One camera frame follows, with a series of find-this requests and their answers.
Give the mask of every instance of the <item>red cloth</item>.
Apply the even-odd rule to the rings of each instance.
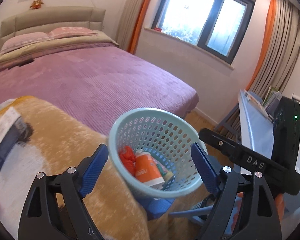
[[[136,168],[134,166],[134,163],[136,162],[136,156],[134,155],[133,150],[129,146],[125,146],[119,151],[119,157],[122,164],[134,177],[136,174]]]

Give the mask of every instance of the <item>desk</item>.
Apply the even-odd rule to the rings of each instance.
[[[274,142],[273,124],[248,102],[244,91],[240,91],[238,100],[242,145],[271,159]],[[300,148],[296,166],[300,169]],[[238,165],[234,165],[234,170],[243,174],[251,174]],[[282,239],[285,239],[300,222],[300,193],[297,196],[285,193],[283,198],[286,209],[281,226]]]

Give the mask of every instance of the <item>metal screw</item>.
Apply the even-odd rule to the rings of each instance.
[[[76,169],[75,167],[70,167],[70,168],[68,169],[68,173],[69,173],[69,174],[75,173],[76,170],[77,170],[77,169]]]
[[[258,177],[258,178],[262,178],[262,173],[260,171],[256,171],[255,172],[255,175]]]
[[[228,167],[228,166],[224,166],[222,169],[226,173],[230,173],[232,171],[232,169],[230,167]]]
[[[39,173],[37,174],[37,178],[38,178],[38,179],[43,178],[43,176],[44,176],[44,173],[43,173],[43,172],[39,172]]]

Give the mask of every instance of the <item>stuffed toy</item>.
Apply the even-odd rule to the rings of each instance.
[[[41,8],[41,5],[43,5],[44,3],[42,2],[42,0],[35,0],[33,1],[32,5],[30,6],[30,8],[34,9],[39,9]]]

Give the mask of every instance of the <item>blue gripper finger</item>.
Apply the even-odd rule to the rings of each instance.
[[[85,173],[82,175],[82,184],[79,190],[79,195],[84,198],[87,194],[90,194],[99,178],[99,175],[105,166],[108,157],[108,147],[103,145],[99,147],[93,154],[93,160],[87,167]]]
[[[217,171],[211,165],[209,156],[199,146],[199,143],[192,145],[191,157],[208,192],[217,195],[220,192]]]

